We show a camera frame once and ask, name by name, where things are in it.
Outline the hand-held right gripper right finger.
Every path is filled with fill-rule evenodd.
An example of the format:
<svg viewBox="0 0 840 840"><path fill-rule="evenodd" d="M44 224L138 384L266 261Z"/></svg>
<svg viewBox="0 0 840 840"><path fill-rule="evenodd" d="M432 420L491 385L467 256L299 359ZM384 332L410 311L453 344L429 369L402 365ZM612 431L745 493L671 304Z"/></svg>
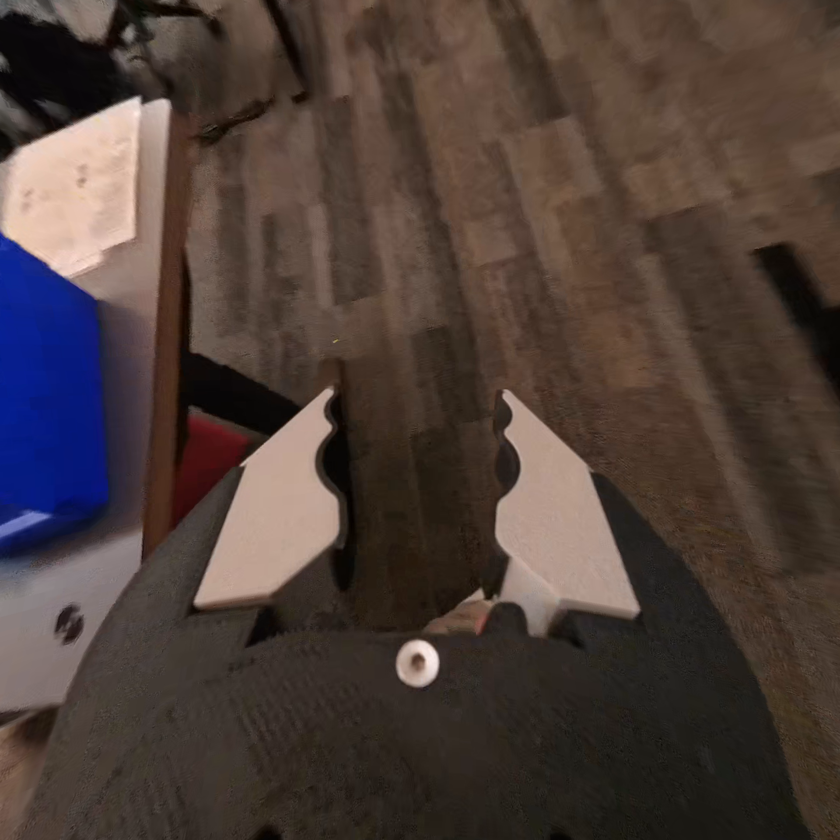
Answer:
<svg viewBox="0 0 840 840"><path fill-rule="evenodd" d="M570 613L636 620L641 607L590 467L511 390L497 393L492 426L500 558L488 595L521 608L533 637Z"/></svg>

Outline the black office chair base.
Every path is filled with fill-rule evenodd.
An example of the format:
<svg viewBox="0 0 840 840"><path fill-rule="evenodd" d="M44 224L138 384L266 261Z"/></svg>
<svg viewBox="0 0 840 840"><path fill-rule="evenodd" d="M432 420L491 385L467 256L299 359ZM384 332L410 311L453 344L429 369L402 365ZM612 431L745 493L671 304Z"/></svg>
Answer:
<svg viewBox="0 0 840 840"><path fill-rule="evenodd" d="M8 104L47 133L140 93L117 61L118 52L142 62L163 90L172 80L153 63L151 21L201 22L225 36L205 2L2 2L2 110Z"/></svg>

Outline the blue plastic storage bin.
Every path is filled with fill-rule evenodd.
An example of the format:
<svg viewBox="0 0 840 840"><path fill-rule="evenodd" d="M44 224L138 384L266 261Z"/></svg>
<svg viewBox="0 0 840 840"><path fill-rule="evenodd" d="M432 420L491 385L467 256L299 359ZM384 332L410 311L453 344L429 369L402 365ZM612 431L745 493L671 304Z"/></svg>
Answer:
<svg viewBox="0 0 840 840"><path fill-rule="evenodd" d="M86 527L110 498L96 298L1 238L2 560Z"/></svg>

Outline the black table leg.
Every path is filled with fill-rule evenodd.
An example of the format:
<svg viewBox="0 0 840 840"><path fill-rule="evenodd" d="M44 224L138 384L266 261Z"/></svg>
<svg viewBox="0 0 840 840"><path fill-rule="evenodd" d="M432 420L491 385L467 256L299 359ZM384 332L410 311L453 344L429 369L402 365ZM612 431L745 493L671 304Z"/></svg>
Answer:
<svg viewBox="0 0 840 840"><path fill-rule="evenodd" d="M249 379L226 365L192 351L181 357L179 419L186 423L189 409L270 436L301 411L291 399Z"/></svg>

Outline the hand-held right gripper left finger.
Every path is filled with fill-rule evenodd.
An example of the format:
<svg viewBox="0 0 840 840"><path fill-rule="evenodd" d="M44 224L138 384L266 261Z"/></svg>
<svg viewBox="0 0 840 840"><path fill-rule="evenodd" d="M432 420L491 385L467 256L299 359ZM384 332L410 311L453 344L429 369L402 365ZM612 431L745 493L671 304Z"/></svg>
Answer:
<svg viewBox="0 0 840 840"><path fill-rule="evenodd" d="M324 387L241 465L195 608L318 608L354 572L350 490L328 471L339 387Z"/></svg>

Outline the red fabric bag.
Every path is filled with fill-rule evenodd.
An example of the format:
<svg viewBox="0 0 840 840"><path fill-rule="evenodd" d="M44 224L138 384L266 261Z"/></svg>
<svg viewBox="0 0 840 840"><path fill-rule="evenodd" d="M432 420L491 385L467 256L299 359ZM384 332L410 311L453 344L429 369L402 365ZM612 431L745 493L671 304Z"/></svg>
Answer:
<svg viewBox="0 0 840 840"><path fill-rule="evenodd" d="M189 413L176 461L171 526L176 527L228 471L245 459L252 440L202 414Z"/></svg>

